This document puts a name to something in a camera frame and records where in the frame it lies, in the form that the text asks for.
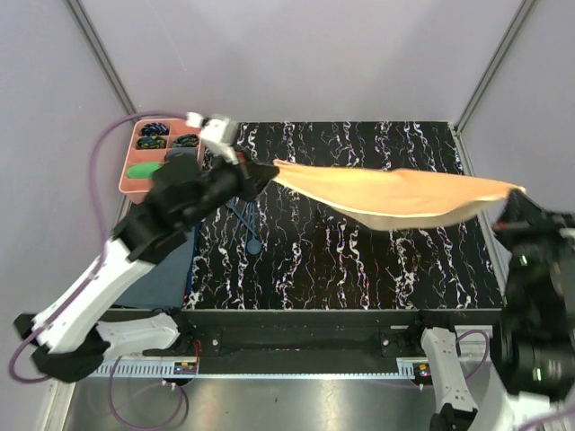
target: blue fabric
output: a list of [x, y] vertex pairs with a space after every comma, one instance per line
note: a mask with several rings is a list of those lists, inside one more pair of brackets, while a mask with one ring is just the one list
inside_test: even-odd
[[193, 257], [197, 229], [154, 269], [141, 277], [116, 301], [123, 307], [181, 308]]

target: white wall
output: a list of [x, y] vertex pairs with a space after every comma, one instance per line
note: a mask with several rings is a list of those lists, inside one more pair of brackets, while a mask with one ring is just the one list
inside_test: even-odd
[[[92, 141], [122, 115], [64, 2], [20, 0], [0, 13], [0, 428], [36, 431], [46, 386], [10, 381], [18, 339], [12, 320], [53, 302], [95, 258], [86, 196]], [[100, 190], [108, 221], [127, 134], [102, 154]], [[33, 375], [25, 357], [23, 374]]]
[[574, 21], [575, 2], [539, 2], [463, 132], [477, 175], [515, 182], [538, 204], [570, 211]]
[[139, 110], [461, 115], [520, 0], [83, 0]]

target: robotic arm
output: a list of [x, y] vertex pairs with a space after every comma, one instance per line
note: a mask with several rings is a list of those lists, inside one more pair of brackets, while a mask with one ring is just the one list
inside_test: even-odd
[[[104, 361], [148, 349], [193, 351], [193, 327], [182, 313], [165, 312], [147, 319], [98, 321], [136, 280], [186, 242], [195, 224], [230, 198], [254, 200], [279, 170], [261, 165], [231, 146], [237, 125], [230, 119], [203, 119], [189, 114], [188, 124], [202, 127], [202, 143], [217, 157], [202, 172], [195, 157], [181, 154], [154, 172], [154, 186], [141, 204], [131, 208], [106, 242], [98, 274], [33, 344], [38, 370], [63, 382], [77, 382]], [[47, 319], [75, 294], [96, 260], [49, 308], [21, 314], [14, 326], [23, 339], [45, 326]]]
[[430, 430], [523, 430], [526, 421], [548, 415], [554, 403], [566, 400], [575, 382], [573, 227], [574, 214], [546, 211], [519, 191], [510, 194], [492, 227], [512, 257], [480, 409], [459, 366], [455, 330], [423, 314], [418, 333], [436, 393]]

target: black marble table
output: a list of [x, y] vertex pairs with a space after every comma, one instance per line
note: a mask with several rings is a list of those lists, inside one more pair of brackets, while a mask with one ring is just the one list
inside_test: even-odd
[[[254, 159], [463, 174], [447, 123], [246, 123]], [[479, 222], [375, 232], [271, 183], [258, 202], [262, 252], [230, 248], [236, 217], [202, 226], [187, 309], [494, 308], [501, 305]]]

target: orange fabric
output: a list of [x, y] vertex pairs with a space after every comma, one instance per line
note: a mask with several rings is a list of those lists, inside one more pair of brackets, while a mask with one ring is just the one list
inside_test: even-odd
[[379, 231], [457, 224], [512, 189], [525, 191], [507, 182], [449, 173], [274, 164], [277, 183]]

